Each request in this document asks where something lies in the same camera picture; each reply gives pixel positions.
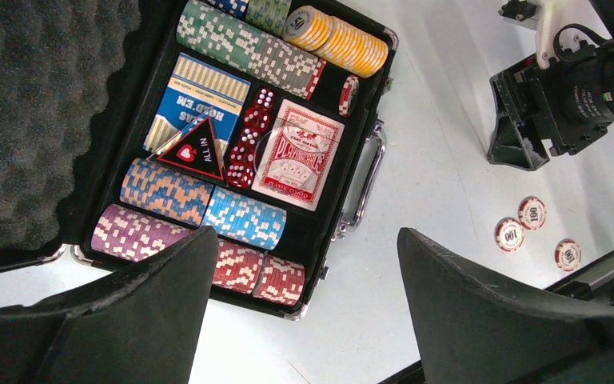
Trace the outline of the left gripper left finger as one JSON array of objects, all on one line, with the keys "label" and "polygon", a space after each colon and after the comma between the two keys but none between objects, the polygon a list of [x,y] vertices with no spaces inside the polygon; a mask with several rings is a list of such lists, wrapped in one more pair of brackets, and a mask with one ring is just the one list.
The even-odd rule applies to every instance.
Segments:
[{"label": "left gripper left finger", "polygon": [[217,234],[32,306],[0,308],[0,383],[187,383]]}]

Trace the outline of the white red chip stack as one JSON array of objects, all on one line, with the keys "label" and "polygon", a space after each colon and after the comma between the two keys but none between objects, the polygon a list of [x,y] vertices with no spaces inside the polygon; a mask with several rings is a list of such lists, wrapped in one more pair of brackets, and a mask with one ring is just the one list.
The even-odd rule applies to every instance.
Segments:
[{"label": "white red chip stack", "polygon": [[[382,100],[387,152],[361,227],[343,251],[380,255],[394,249],[402,227],[419,230],[450,250],[505,273],[558,274],[556,244],[567,237],[542,174],[486,161],[461,101],[434,94],[418,78],[399,80]],[[503,251],[498,222],[516,217],[520,202],[537,196],[545,225],[526,231],[523,246]]]}]

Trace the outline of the clear round dealer button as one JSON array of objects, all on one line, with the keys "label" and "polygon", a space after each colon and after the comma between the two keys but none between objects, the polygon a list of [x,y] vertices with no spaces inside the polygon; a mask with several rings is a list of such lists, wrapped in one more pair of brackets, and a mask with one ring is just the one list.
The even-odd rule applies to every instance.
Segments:
[{"label": "clear round dealer button", "polygon": [[261,160],[258,182],[266,188],[274,182],[298,190],[315,190],[325,176],[331,152],[338,141],[295,126],[272,132]]}]

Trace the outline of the black poker set case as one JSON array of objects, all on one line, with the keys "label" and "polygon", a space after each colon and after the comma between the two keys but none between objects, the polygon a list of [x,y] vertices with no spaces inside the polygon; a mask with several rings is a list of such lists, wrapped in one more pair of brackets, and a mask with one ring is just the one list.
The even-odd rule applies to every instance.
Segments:
[{"label": "black poker set case", "polygon": [[71,246],[92,267],[177,55],[183,1],[0,1],[0,273]]}]

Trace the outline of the blue patterned card deck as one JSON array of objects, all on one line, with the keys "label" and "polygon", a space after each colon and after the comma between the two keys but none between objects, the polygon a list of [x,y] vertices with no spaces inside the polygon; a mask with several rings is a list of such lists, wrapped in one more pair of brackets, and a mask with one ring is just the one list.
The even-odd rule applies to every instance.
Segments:
[{"label": "blue patterned card deck", "polygon": [[154,152],[199,118],[213,120],[216,148],[225,152],[251,82],[180,53],[142,148]]}]

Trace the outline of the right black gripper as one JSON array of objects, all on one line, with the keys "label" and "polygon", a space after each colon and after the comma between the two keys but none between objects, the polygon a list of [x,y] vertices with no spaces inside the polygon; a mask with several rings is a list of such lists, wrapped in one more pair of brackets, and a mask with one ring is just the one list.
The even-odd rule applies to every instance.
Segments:
[{"label": "right black gripper", "polygon": [[581,60],[530,56],[490,79],[496,127],[486,154],[493,165],[536,171],[551,157],[575,155],[614,123],[614,42],[582,42]]}]

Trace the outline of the light blue chip stack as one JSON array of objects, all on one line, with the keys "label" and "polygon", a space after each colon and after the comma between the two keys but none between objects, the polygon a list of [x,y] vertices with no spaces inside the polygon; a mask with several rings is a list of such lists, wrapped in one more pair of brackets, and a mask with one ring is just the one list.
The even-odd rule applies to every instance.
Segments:
[{"label": "light blue chip stack", "polygon": [[215,186],[201,224],[227,238],[273,250],[286,222],[287,212],[282,208]]}]

